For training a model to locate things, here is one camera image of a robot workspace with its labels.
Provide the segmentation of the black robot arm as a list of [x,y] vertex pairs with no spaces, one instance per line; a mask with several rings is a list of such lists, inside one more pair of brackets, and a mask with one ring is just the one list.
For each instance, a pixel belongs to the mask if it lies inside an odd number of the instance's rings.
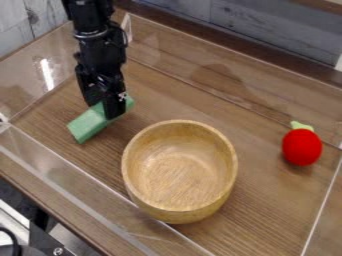
[[79,50],[75,73],[88,106],[103,104],[109,120],[126,112],[126,63],[129,39],[121,25],[111,20],[111,0],[62,0]]

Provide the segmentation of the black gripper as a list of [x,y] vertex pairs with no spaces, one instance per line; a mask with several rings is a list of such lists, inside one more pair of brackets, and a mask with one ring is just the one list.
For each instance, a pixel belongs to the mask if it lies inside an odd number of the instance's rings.
[[94,106],[103,100],[106,118],[113,120],[127,108],[122,72],[127,60],[126,32],[122,29],[75,31],[74,36],[79,43],[75,73],[84,101]]

